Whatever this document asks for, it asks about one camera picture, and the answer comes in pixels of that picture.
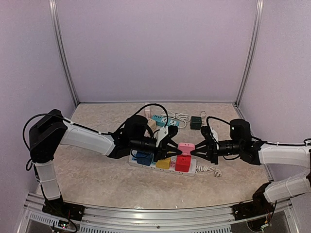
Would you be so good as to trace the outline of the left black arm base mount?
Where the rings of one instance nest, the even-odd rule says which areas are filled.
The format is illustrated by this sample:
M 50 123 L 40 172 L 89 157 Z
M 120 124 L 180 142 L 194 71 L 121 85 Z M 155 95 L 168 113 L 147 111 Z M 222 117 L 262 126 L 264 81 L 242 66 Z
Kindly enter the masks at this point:
M 58 199 L 48 200 L 46 198 L 42 212 L 66 218 L 69 220 L 81 221 L 84 215 L 85 206 L 63 201 L 62 196 Z

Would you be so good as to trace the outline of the yellow cube socket adapter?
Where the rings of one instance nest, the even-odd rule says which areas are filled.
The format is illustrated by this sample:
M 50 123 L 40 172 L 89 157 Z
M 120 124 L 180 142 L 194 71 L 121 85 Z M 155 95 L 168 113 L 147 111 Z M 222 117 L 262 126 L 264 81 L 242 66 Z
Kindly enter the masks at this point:
M 155 166 L 157 168 L 160 169 L 169 169 L 171 165 L 171 159 L 170 158 L 166 158 L 164 160 L 158 160 L 155 164 Z

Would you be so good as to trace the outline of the red cube socket adapter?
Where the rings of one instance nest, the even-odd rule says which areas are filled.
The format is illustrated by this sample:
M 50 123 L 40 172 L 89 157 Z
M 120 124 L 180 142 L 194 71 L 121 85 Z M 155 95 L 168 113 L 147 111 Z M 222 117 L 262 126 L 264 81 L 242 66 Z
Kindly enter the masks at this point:
M 175 162 L 175 171 L 189 172 L 191 165 L 191 156 L 178 155 Z

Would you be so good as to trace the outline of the white multicolour power strip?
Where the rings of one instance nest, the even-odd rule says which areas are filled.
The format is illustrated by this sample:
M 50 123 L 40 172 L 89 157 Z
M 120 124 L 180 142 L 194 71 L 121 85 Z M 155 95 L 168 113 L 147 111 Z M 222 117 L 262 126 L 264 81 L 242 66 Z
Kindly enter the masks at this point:
M 131 166 L 137 166 L 140 168 L 146 168 L 151 170 L 157 170 L 167 173 L 175 173 L 178 175 L 194 176 L 197 173 L 211 172 L 215 177 L 221 177 L 222 172 L 215 166 L 201 166 L 197 164 L 197 160 L 190 158 L 190 156 L 173 156 L 169 159 L 159 160 L 158 162 L 152 162 L 151 159 L 147 159 L 143 162 L 142 159 L 137 161 L 136 158 L 130 156 L 128 163 Z

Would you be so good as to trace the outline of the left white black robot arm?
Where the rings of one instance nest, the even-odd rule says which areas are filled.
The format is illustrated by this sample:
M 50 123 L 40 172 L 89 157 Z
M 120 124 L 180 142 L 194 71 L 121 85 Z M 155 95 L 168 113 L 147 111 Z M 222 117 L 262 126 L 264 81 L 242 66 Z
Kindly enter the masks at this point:
M 53 165 L 59 145 L 83 148 L 113 159 L 128 156 L 135 150 L 152 154 L 155 162 L 181 153 L 172 140 L 178 133 L 178 127 L 165 123 L 155 135 L 148 126 L 147 118 L 138 112 L 129 116 L 114 132 L 108 133 L 75 123 L 65 118 L 58 109 L 35 115 L 26 123 L 35 118 L 40 120 L 29 129 L 29 136 L 23 137 L 23 142 L 30 153 L 43 196 L 58 216 L 68 211 Z

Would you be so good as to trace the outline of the pink plug adapter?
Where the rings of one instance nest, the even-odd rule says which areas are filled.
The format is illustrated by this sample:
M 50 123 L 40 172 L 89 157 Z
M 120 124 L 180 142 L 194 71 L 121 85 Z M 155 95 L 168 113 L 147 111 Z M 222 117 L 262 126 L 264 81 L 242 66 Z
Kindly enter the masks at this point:
M 180 142 L 177 148 L 181 151 L 181 155 L 188 156 L 191 155 L 191 151 L 195 150 L 195 145 L 193 143 Z

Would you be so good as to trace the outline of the dark blue cube socket adapter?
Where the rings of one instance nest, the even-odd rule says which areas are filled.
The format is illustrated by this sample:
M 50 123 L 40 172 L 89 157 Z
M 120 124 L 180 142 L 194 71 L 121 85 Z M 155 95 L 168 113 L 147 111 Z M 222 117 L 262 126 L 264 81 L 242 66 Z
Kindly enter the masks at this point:
M 144 153 L 138 151 L 135 155 L 138 164 L 150 166 L 153 161 L 153 155 L 151 153 Z

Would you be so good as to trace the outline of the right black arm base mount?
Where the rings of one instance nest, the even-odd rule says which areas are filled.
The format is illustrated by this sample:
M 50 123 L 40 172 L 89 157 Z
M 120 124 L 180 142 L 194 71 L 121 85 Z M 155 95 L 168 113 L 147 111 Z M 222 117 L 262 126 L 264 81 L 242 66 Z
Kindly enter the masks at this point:
M 264 183 L 252 195 L 252 200 L 249 202 L 240 202 L 232 206 L 233 215 L 235 220 L 242 220 L 252 218 L 272 212 L 274 206 L 271 202 L 267 201 L 264 196 L 265 188 L 271 182 Z

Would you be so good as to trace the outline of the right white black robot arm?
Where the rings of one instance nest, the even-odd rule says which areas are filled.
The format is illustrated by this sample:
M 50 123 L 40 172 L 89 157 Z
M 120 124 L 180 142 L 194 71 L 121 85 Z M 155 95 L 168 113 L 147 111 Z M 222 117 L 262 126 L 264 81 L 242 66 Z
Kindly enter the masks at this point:
M 204 141 L 195 146 L 191 155 L 218 164 L 218 158 L 241 159 L 251 165 L 281 164 L 300 166 L 305 170 L 278 182 L 262 185 L 256 198 L 248 205 L 252 215 L 258 216 L 268 203 L 280 199 L 299 196 L 311 191 L 311 140 L 306 138 L 301 144 L 272 143 L 251 134 L 250 124 L 238 118 L 228 122 L 230 139 L 218 141 L 210 125 L 201 128 Z

